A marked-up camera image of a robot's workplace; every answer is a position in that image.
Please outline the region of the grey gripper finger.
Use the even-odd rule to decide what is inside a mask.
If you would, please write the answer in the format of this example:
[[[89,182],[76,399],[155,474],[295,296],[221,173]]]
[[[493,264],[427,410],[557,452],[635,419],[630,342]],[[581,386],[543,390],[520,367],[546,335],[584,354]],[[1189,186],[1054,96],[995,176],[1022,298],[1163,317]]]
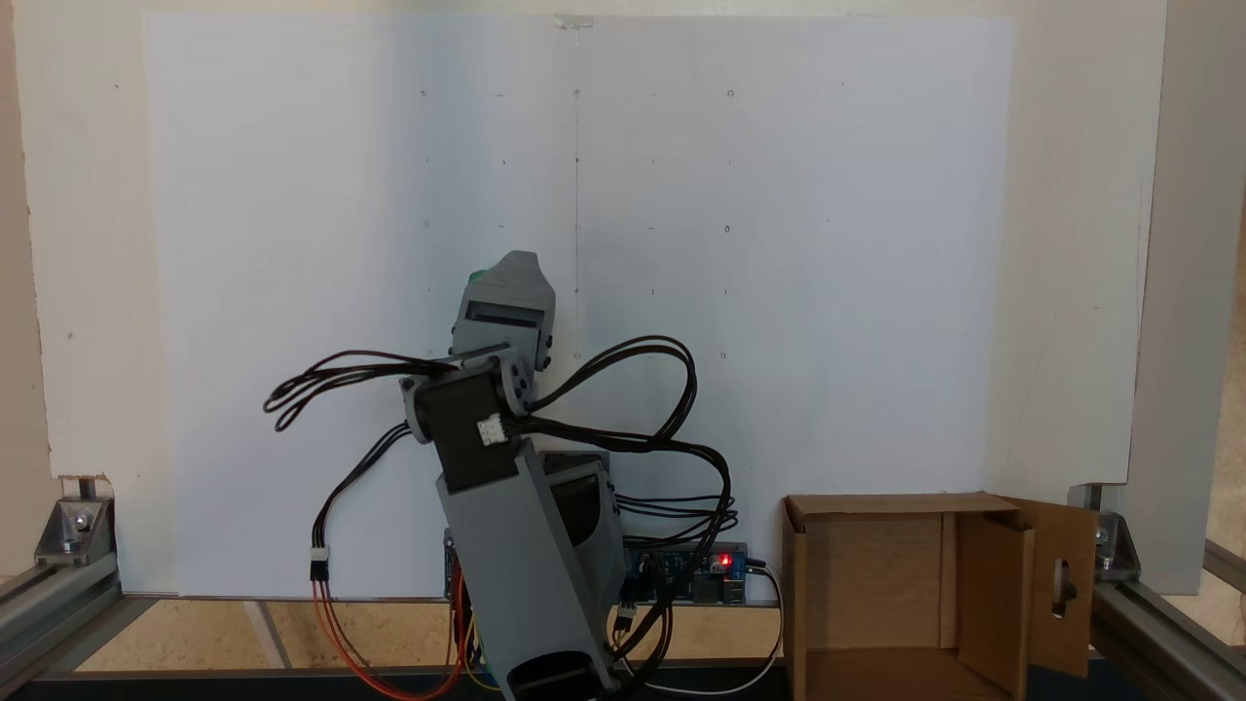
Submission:
[[[467,318],[553,319],[554,288],[535,252],[510,252],[467,284]]]

